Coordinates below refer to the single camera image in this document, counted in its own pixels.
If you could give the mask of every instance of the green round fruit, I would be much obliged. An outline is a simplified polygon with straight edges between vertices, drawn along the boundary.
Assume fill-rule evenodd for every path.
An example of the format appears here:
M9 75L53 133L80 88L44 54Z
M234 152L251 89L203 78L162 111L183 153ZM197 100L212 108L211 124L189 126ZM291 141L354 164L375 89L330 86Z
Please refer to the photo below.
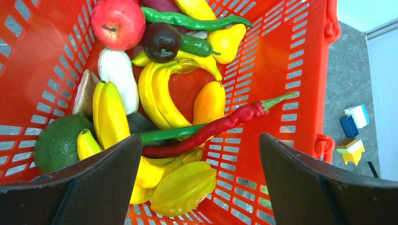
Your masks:
M79 161L77 137L83 129L95 133L93 125L80 114L69 114L50 123L38 136L34 162L42 173L50 173Z

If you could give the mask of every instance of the white wall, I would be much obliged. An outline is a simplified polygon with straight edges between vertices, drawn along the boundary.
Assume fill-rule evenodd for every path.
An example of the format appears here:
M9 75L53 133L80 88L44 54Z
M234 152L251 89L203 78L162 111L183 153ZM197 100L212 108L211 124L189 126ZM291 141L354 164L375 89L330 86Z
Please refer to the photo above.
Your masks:
M380 176L395 181L398 181L397 40L398 30L395 30L368 41Z
M366 32L398 18L398 0L337 0L337 17Z

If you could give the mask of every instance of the apple stem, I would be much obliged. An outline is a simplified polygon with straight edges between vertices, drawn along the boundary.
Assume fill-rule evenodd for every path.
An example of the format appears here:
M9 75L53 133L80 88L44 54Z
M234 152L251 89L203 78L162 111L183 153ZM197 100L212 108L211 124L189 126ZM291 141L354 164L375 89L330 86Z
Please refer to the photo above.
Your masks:
M116 28L109 28L109 27L107 27L106 25L102 25L102 28L104 28L104 29L106 29L106 30L108 30L108 31L112 31L112 32L115 32L115 31L116 31Z

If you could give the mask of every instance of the basket handle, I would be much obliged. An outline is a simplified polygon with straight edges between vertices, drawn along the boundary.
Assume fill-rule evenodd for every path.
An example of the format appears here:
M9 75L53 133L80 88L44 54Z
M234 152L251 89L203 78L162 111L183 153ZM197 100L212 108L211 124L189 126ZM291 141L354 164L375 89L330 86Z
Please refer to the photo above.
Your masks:
M340 24L337 18L337 0L327 0L326 2L327 22L325 24L325 42L332 44L341 36Z
M335 141L327 135L317 135L315 141L315 154L317 158L323 155L323 161L332 164Z

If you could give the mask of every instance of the red chili pepper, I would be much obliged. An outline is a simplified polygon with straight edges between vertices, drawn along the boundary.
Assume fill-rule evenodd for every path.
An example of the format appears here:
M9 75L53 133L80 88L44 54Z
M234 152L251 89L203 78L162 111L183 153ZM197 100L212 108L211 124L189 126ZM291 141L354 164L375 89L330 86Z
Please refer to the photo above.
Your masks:
M173 157L183 154L193 148L200 146L208 138L219 135L227 130L237 127L239 124L252 121L254 118L261 118L268 114L269 109L291 97L298 96L297 92L282 95L269 100L255 101L243 105L233 111L230 115L214 120L188 139L172 146L147 146L142 150L142 155L149 158Z

